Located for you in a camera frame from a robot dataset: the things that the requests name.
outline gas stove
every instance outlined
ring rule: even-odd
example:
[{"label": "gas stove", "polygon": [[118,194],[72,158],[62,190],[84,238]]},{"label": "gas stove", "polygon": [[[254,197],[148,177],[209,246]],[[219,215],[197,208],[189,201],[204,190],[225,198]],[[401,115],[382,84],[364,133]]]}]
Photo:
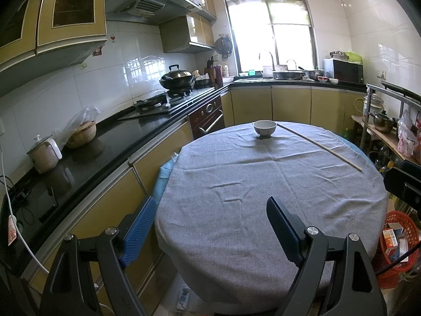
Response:
[{"label": "gas stove", "polygon": [[157,115],[157,114],[173,114],[180,108],[187,106],[196,100],[199,96],[205,95],[214,90],[214,88],[205,89],[181,89],[169,90],[161,94],[155,95],[147,100],[139,100],[135,104],[135,111],[131,112],[119,120],[129,120],[137,117]]}]

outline window frame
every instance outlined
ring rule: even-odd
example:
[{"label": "window frame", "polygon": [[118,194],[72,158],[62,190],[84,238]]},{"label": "window frame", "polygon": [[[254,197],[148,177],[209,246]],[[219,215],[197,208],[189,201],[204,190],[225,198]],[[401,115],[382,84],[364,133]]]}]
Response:
[{"label": "window frame", "polygon": [[[317,68],[318,68],[318,62],[319,62],[319,61],[318,61],[318,52],[317,52],[317,44],[316,44],[315,31],[314,31],[314,26],[313,26],[313,18],[312,18],[311,12],[310,12],[309,3],[308,3],[308,1],[307,1],[307,0],[297,0],[297,1],[302,1],[302,2],[304,2],[305,6],[306,6],[306,8],[307,8],[307,11],[308,11],[308,13],[309,13],[310,25],[306,25],[306,26],[308,26],[308,28],[309,28],[309,32],[310,32],[310,40],[311,40],[311,43],[312,43],[313,67],[314,67],[314,69],[317,69]],[[241,61],[240,61],[240,58],[239,58],[239,52],[238,52],[237,41],[236,41],[236,39],[235,39],[235,32],[234,32],[234,29],[233,29],[233,27],[232,27],[231,17],[230,17],[230,15],[229,15],[229,9],[228,9],[228,3],[227,3],[227,0],[224,0],[224,4],[225,4],[225,9],[226,9],[226,12],[227,12],[227,17],[228,17],[229,28],[230,28],[230,30],[231,30],[231,35],[232,35],[232,45],[233,45],[233,48],[234,48],[235,63],[236,63],[236,65],[237,65],[237,70],[238,70],[238,73],[248,72],[248,71],[242,71],[242,70],[241,70]],[[274,24],[274,23],[272,22],[272,15],[270,14],[269,4],[268,4],[268,2],[267,2],[267,1],[266,1],[266,6],[267,6],[267,8],[268,8],[269,18],[270,18],[270,22],[271,22],[271,23],[270,23],[270,26],[271,26],[271,29],[272,29],[273,41],[274,41],[274,45],[275,45],[275,57],[276,57],[276,60],[275,60],[275,58],[274,58],[274,61],[275,61],[275,64],[279,65],[279,64],[280,64],[280,63],[279,63],[279,54],[278,54],[278,47],[277,47],[277,42],[276,42],[276,38],[275,38],[274,25],[288,25],[288,24]]]}]

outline pot handle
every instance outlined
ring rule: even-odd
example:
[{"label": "pot handle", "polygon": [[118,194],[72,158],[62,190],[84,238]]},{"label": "pot handle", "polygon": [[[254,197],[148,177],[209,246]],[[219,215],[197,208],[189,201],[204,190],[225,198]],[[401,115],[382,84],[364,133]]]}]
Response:
[{"label": "pot handle", "polygon": [[361,100],[361,101],[363,101],[363,102],[364,102],[364,99],[362,99],[362,98],[356,98],[356,99],[355,99],[355,101],[354,101],[354,112],[355,112],[355,111],[357,111],[357,112],[359,112],[359,113],[361,113],[361,114],[364,114],[364,112],[362,112],[361,110],[359,110],[359,109],[355,106],[355,102],[357,102],[358,100]]},{"label": "pot handle", "polygon": [[53,148],[53,151],[56,154],[57,158],[58,159],[61,159],[62,158],[62,153],[60,152],[60,149],[58,148],[57,143],[54,141],[54,139],[48,138],[46,140],[46,142],[48,142],[51,145],[51,147]]}]

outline exhaust vent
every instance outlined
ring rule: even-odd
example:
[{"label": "exhaust vent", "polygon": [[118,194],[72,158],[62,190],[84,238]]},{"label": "exhaust vent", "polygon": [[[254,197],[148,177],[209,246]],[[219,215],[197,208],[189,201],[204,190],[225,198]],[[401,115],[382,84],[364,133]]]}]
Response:
[{"label": "exhaust vent", "polygon": [[165,4],[154,0],[133,0],[127,6],[120,9],[120,13],[129,13],[143,18],[155,15],[155,12],[163,9]]}]

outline metal screw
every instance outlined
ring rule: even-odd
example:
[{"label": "metal screw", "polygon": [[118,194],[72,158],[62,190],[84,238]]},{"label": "metal screw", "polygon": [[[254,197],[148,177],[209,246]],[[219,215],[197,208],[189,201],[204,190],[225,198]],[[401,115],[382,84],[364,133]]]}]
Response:
[{"label": "metal screw", "polygon": [[307,232],[309,232],[311,235],[316,235],[319,233],[319,230],[316,227],[308,227]]},{"label": "metal screw", "polygon": [[114,235],[117,232],[117,228],[116,227],[108,227],[105,230],[105,234],[107,235]]},{"label": "metal screw", "polygon": [[64,241],[69,242],[70,240],[72,240],[72,238],[73,238],[73,234],[71,234],[71,233],[67,233],[67,234],[64,236],[63,240],[64,240]]},{"label": "metal screw", "polygon": [[358,236],[357,234],[355,234],[355,233],[351,233],[351,234],[349,234],[349,238],[350,238],[352,241],[358,241],[358,240],[359,240],[359,236]]}]

